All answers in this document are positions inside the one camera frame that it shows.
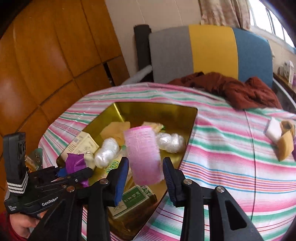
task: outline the chair backrest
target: chair backrest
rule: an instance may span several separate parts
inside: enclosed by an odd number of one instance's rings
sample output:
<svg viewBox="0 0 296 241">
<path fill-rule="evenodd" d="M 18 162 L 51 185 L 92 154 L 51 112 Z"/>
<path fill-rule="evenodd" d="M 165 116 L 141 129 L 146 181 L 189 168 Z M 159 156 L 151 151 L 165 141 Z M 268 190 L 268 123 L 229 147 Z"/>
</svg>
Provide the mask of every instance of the chair backrest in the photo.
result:
<svg viewBox="0 0 296 241">
<path fill-rule="evenodd" d="M 254 33 L 214 25 L 189 25 L 149 35 L 153 78 L 168 83 L 194 72 L 219 72 L 245 82 L 257 76 L 272 86 L 268 41 Z"/>
</svg>

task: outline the purple wrapper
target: purple wrapper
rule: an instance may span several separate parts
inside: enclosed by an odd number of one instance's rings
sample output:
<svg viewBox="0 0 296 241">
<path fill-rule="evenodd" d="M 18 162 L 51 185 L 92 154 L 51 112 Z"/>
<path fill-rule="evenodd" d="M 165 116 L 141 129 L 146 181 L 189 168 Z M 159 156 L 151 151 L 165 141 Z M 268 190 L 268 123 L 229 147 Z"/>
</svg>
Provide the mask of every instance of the purple wrapper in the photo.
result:
<svg viewBox="0 0 296 241">
<path fill-rule="evenodd" d="M 86 168 L 84 154 L 68 153 L 68 157 L 66 159 L 66 171 L 68 174 L 80 171 L 84 168 Z M 83 187 L 89 186 L 88 180 L 82 181 L 80 183 L 83 185 Z"/>
</svg>

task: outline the white wall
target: white wall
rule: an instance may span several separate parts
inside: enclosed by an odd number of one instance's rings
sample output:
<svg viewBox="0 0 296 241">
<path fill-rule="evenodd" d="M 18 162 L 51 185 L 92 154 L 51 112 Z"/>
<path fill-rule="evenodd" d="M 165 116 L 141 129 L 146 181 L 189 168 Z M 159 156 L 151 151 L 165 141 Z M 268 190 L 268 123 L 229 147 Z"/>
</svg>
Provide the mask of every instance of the white wall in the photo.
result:
<svg viewBox="0 0 296 241">
<path fill-rule="evenodd" d="M 201 21 L 198 0 L 105 0 L 122 54 L 130 76 L 137 71 L 137 56 L 133 27 L 149 24 L 152 31 L 182 26 Z M 296 67 L 294 50 L 284 41 L 265 30 L 252 27 L 256 34 L 269 40 L 276 56 L 273 60 L 274 72 L 286 60 Z"/>
</svg>

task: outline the screw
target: screw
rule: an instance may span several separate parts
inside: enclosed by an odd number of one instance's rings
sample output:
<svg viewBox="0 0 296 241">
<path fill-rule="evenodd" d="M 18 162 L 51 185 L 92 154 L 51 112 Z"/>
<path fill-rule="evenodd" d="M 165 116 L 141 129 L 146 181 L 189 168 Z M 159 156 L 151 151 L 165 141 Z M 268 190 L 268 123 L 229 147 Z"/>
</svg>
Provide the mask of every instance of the screw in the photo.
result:
<svg viewBox="0 0 296 241">
<path fill-rule="evenodd" d="M 109 183 L 109 180 L 106 178 L 103 178 L 100 180 L 100 184 L 108 184 L 108 183 Z"/>
<path fill-rule="evenodd" d="M 192 180 L 190 180 L 190 179 L 184 179 L 183 180 L 183 183 L 186 184 L 186 185 L 191 185 L 192 184 Z"/>
<path fill-rule="evenodd" d="M 69 186 L 69 187 L 67 187 L 66 190 L 67 190 L 67 192 L 73 192 L 75 190 L 75 187 Z"/>
<path fill-rule="evenodd" d="M 222 187 L 222 186 L 218 186 L 217 191 L 220 192 L 220 193 L 223 193 L 223 192 L 225 192 L 225 188 Z"/>
</svg>

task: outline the striped bedsheet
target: striped bedsheet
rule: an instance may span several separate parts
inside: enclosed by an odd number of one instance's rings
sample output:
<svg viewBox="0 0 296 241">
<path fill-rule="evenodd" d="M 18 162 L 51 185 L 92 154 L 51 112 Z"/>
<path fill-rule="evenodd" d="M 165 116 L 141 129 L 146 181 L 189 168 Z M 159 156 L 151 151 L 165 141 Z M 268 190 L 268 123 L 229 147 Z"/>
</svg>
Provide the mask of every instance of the striped bedsheet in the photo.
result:
<svg viewBox="0 0 296 241">
<path fill-rule="evenodd" d="M 40 140 L 44 167 L 56 159 L 74 137 L 113 102 L 146 101 L 198 108 L 194 131 L 181 169 L 186 178 L 214 188 L 223 185 L 252 220 L 264 240 L 280 240 L 296 215 L 296 163 L 291 156 L 279 162 L 275 146 L 264 135 L 271 116 L 296 115 L 278 109 L 234 110 L 224 99 L 189 88 L 141 83 L 93 92 L 81 98 L 53 122 Z M 180 239 L 183 208 L 168 196 L 160 203 L 135 240 Z M 86 239 L 83 212 L 82 235 Z M 205 206 L 205 240 L 209 240 Z M 120 240 L 111 234 L 112 240 Z"/>
</svg>

